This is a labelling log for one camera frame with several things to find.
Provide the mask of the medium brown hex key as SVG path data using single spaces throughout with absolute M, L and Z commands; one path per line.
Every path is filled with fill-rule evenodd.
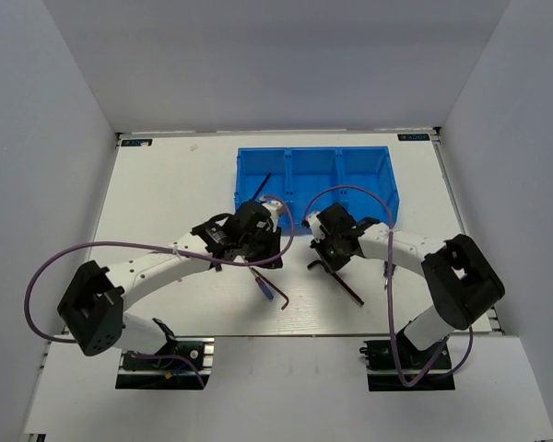
M 273 294 L 277 294 L 281 299 L 283 300 L 283 303 L 280 307 L 281 310 L 285 310 L 289 305 L 289 297 L 285 294 L 285 292 L 280 289 L 275 283 L 273 283 L 271 280 L 269 280 L 265 275 L 261 274 L 263 278 L 266 280 L 270 288 L 272 289 Z

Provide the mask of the large brown hex key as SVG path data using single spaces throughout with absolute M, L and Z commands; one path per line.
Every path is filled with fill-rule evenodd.
M 330 270 L 326 264 L 320 260 L 315 260 L 313 262 L 310 262 L 306 268 L 308 270 L 312 270 L 313 268 L 315 267 L 322 267 L 323 270 L 328 274 L 330 275 L 336 282 L 338 285 L 340 285 L 345 291 L 346 293 L 351 297 L 351 299 L 357 304 L 359 305 L 361 308 L 364 306 L 365 302 L 363 301 L 363 299 L 337 274 L 335 273 L 334 271 Z

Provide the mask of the small brown hex key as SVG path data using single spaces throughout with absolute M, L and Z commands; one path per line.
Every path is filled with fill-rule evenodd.
M 261 191 L 264 189 L 265 185 L 268 183 L 268 181 L 270 180 L 271 176 L 272 176 L 272 173 L 271 173 L 271 172 L 268 172 L 268 173 L 265 175 L 265 177 L 264 177 L 263 180 L 261 181 L 261 183 L 260 183 L 260 185 L 258 186 L 258 188 L 255 190 L 255 192 L 254 192 L 254 194 L 253 194 L 253 196 L 252 196 L 252 198 L 251 198 L 253 201 L 255 201 L 255 200 L 259 197 Z

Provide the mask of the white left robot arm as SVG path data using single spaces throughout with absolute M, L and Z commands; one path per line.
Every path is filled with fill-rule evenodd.
M 111 266 L 85 262 L 57 311 L 86 356 L 115 347 L 168 366 L 176 356 L 175 333 L 160 319 L 133 315 L 131 307 L 167 285 L 223 265 L 280 268 L 286 246 L 278 222 L 289 213 L 277 198 L 251 200 L 234 214 L 193 227 L 166 248 Z

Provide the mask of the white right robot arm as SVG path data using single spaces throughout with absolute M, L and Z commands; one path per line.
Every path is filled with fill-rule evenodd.
M 395 334 L 398 357 L 407 366 L 421 366 L 441 340 L 468 329 L 505 295 L 502 281 L 467 235 L 439 240 L 392 231 L 376 218 L 355 220 L 341 204 L 311 213 L 303 225 L 332 273 L 357 256 L 390 262 L 425 279 L 432 306 Z

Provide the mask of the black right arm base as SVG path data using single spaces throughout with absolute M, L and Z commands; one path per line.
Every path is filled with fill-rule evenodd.
M 434 351 L 435 347 L 432 346 L 424 352 L 411 353 L 404 346 L 398 345 L 399 360 L 407 381 L 411 381 L 417 376 L 434 355 Z M 446 343 L 441 348 L 441 353 L 427 374 L 412 388 L 406 388 L 397 376 L 389 341 L 365 341 L 359 348 L 359 353 L 366 363 L 370 392 L 455 390 L 453 375 L 444 376 L 444 373 L 450 371 L 453 367 Z

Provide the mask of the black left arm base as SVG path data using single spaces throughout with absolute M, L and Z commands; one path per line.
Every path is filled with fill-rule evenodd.
M 203 390 L 211 376 L 214 338 L 180 338 L 163 355 L 176 358 L 143 359 L 122 352 L 117 390 Z

